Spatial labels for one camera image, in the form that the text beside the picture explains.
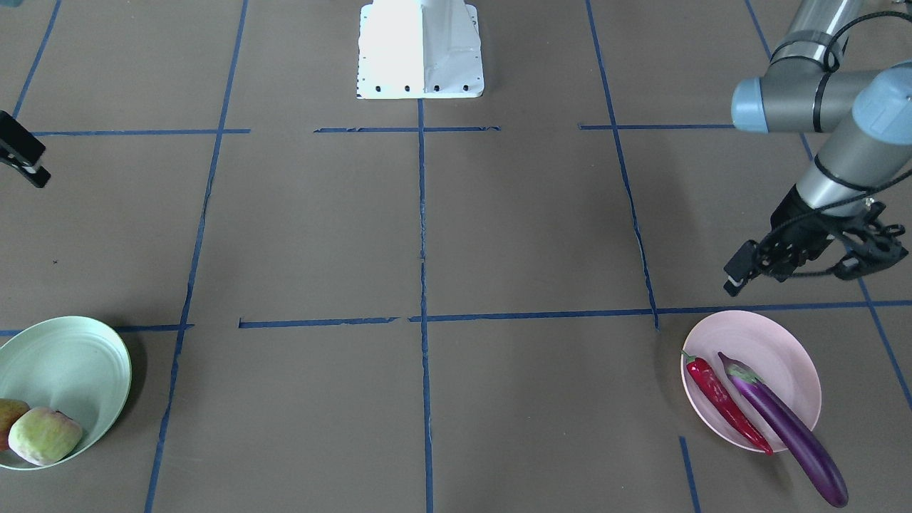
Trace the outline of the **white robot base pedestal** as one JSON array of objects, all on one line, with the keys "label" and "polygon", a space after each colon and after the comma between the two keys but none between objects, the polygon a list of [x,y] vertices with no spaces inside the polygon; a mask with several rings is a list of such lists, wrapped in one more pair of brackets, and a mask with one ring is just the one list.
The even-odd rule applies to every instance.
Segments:
[{"label": "white robot base pedestal", "polygon": [[478,98],[478,11],[465,1],[373,1],[359,13],[359,100]]}]

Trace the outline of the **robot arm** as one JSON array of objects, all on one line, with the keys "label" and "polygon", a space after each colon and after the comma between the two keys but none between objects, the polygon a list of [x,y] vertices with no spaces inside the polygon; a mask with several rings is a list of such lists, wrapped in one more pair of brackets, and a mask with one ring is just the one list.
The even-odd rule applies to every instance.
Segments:
[{"label": "robot arm", "polygon": [[804,1],[762,77],[740,82],[732,122],[753,133],[826,133],[828,140],[771,215],[771,230],[747,241],[724,267],[724,289],[738,296],[750,281],[804,276],[834,241],[846,254],[823,271],[851,281],[889,269],[908,256],[905,227],[884,224],[875,195],[910,172],[910,62],[880,71],[842,71],[848,33],[871,19],[860,1]]}]

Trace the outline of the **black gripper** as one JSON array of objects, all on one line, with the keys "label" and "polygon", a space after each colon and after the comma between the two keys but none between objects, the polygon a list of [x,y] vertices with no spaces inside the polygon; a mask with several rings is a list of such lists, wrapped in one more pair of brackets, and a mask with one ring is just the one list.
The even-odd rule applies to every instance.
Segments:
[{"label": "black gripper", "polygon": [[789,277],[833,276],[835,266],[823,271],[800,272],[808,261],[817,260],[835,240],[834,231],[841,228],[844,217],[833,217],[827,211],[809,207],[797,186],[789,189],[771,215],[771,231],[759,243],[746,241],[723,267],[727,280],[723,289],[738,296],[757,276],[769,276],[778,282]]}]

